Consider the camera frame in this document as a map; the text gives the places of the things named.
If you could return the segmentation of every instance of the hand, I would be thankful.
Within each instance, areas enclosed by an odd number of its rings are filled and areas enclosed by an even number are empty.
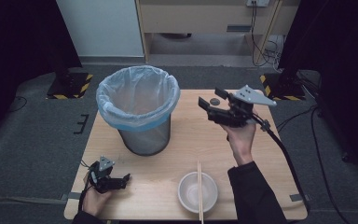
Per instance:
[[[255,124],[249,123],[242,128],[220,126],[228,134],[229,144],[237,164],[240,166],[253,161],[252,144],[255,138]]]
[[[97,217],[103,210],[107,201],[112,197],[112,195],[112,190],[101,194],[94,187],[89,188],[83,200],[83,212],[89,213],[90,215]]]

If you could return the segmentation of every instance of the table top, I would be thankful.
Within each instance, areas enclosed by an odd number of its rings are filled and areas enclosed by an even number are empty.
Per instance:
[[[177,189],[183,176],[197,171],[200,161],[202,172],[213,178],[219,191],[216,205],[204,214],[204,219],[237,219],[227,175],[227,170],[236,162],[226,132],[208,120],[206,112],[198,106],[199,96],[206,101],[217,97],[214,90],[181,90],[178,105],[171,116],[170,142],[159,154],[150,157],[130,152],[118,131],[97,114],[82,160],[91,165],[104,155],[116,162],[111,177],[131,174],[127,187],[115,192],[100,218],[198,220],[198,214],[188,212],[180,204]],[[221,106],[227,108],[227,102],[221,99]],[[255,109],[262,119],[269,121],[271,130],[277,134],[269,108],[255,105]],[[259,129],[259,125],[257,127],[253,144],[255,162],[274,190],[286,218],[304,219],[307,216],[304,204],[290,199],[290,195],[298,194],[298,190],[281,149]],[[86,167],[79,165],[72,192],[82,191],[87,171]],[[78,200],[69,199],[64,216],[73,219],[77,206]]]

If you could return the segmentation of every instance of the gray carpet floor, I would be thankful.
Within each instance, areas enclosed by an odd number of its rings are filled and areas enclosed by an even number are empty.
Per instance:
[[[0,124],[0,197],[53,199],[57,204],[0,202],[0,223],[70,223],[63,217],[63,194],[75,179],[92,123],[97,113],[95,91],[107,76],[124,66],[86,65],[93,78],[81,99],[47,100],[54,74],[45,74],[21,84],[11,107],[13,112]],[[259,77],[272,68],[160,66],[175,76],[181,89],[238,89],[245,84],[263,89]],[[317,74],[309,72],[310,78]],[[314,100],[280,101],[271,108],[276,124],[310,109]],[[82,134],[77,124],[89,115]],[[311,130],[311,113],[291,120],[280,131],[282,142],[296,167],[301,186],[311,197],[304,224],[344,223],[326,191]],[[358,164],[343,162],[342,150],[323,118],[314,116],[315,133],[328,185],[343,216],[358,224]]]

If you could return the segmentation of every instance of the black tape mark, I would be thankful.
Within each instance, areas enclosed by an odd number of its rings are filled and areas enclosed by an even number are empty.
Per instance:
[[[80,132],[74,132],[74,134],[82,134],[84,131],[84,128],[86,127],[87,120],[89,120],[89,115],[80,115],[81,117],[86,117],[83,122],[78,122],[77,124],[81,124],[81,130]]]

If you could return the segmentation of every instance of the yellow and black hazard tape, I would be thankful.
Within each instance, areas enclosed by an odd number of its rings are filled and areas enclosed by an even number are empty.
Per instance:
[[[294,96],[294,95],[283,95],[283,96],[273,96],[271,97],[271,88],[269,84],[267,83],[267,79],[265,76],[260,76],[261,82],[263,83],[264,90],[266,91],[266,96],[268,98],[272,98],[272,100],[290,100],[290,101],[299,101],[299,100],[305,100],[304,96]]]
[[[88,74],[86,79],[84,80],[84,83],[81,87],[81,89],[79,90],[79,92],[76,92],[76,94],[52,94],[52,95],[48,95],[48,99],[58,99],[58,100],[65,100],[65,99],[75,99],[75,98],[82,98],[84,96],[84,94],[86,93],[87,88],[90,85],[91,82],[91,78],[92,78],[92,74]]]

